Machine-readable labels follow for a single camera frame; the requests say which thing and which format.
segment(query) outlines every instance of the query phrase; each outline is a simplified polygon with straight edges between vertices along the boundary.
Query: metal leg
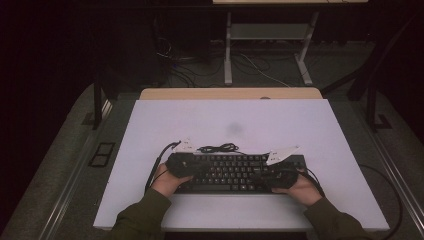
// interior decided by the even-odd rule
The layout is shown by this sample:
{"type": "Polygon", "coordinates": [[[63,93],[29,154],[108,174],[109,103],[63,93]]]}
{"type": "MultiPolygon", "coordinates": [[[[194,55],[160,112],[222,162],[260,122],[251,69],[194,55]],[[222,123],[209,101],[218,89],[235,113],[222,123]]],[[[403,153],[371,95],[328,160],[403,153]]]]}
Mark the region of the metal leg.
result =
{"type": "Polygon", "coordinates": [[[312,34],[314,33],[315,24],[318,20],[318,15],[319,15],[318,12],[314,12],[314,14],[312,15],[311,22],[309,24],[308,30],[306,31],[306,35],[303,41],[302,49],[300,50],[299,54],[294,55],[297,62],[297,67],[299,68],[300,74],[303,78],[303,82],[305,83],[305,85],[308,85],[308,86],[312,85],[312,79],[311,79],[311,76],[309,75],[308,69],[306,68],[304,59],[312,39],[312,34]]]}
{"type": "Polygon", "coordinates": [[[225,59],[224,59],[224,77],[225,85],[231,86],[233,84],[233,77],[231,72],[231,13],[227,14],[227,37],[225,41],[225,59]]]}

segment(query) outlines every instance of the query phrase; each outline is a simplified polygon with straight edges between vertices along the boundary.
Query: person's left hand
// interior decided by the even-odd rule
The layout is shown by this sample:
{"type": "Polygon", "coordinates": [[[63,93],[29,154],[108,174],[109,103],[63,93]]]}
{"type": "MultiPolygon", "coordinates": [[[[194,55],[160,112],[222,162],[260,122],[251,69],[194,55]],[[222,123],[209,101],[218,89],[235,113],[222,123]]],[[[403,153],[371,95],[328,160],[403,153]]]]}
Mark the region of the person's left hand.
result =
{"type": "Polygon", "coordinates": [[[167,167],[164,163],[161,163],[158,169],[156,170],[156,173],[155,173],[156,180],[153,182],[151,188],[158,191],[165,197],[169,198],[172,194],[174,194],[175,190],[177,190],[180,184],[187,182],[192,178],[193,176],[177,178],[174,175],[172,175],[169,171],[167,171],[167,167]]]}

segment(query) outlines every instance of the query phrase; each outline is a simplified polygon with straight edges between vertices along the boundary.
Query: keyboard key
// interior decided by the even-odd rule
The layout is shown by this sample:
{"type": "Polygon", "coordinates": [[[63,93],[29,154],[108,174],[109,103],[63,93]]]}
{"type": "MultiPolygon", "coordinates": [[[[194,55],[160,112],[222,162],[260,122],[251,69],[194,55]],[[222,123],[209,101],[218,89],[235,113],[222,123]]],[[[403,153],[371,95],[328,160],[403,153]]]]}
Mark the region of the keyboard key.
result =
{"type": "Polygon", "coordinates": [[[232,190],[231,185],[194,185],[193,191],[229,191],[232,190]]]}

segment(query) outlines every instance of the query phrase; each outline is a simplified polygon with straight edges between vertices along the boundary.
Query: hand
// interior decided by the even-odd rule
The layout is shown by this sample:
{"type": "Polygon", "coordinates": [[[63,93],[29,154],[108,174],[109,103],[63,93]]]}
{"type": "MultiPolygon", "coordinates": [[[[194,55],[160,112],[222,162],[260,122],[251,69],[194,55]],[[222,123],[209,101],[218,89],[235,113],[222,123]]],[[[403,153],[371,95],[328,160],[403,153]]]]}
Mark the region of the hand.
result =
{"type": "Polygon", "coordinates": [[[322,198],[314,184],[300,174],[297,177],[297,182],[291,188],[272,188],[272,192],[286,193],[307,207],[312,206],[322,198]]]}
{"type": "Polygon", "coordinates": [[[153,184],[152,188],[165,197],[170,197],[172,194],[174,194],[175,190],[177,190],[178,186],[180,186],[182,183],[189,181],[192,179],[193,176],[190,177],[183,177],[183,178],[177,178],[174,175],[172,175],[168,170],[164,163],[160,164],[158,169],[155,173],[156,179],[153,184]]]}

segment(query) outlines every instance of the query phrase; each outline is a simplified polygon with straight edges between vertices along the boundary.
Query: metal stand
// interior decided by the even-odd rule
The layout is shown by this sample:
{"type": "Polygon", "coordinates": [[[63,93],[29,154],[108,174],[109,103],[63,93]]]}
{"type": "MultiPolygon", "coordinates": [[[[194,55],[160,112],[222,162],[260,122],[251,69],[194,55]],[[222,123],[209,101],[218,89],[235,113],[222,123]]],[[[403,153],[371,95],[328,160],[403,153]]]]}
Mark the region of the metal stand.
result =
{"type": "Polygon", "coordinates": [[[302,49],[294,55],[299,72],[305,85],[312,85],[312,79],[305,65],[305,56],[318,20],[318,12],[314,12],[312,19],[306,24],[232,24],[231,12],[227,14],[227,35],[225,41],[225,85],[231,86],[231,40],[303,40],[302,49]]]}

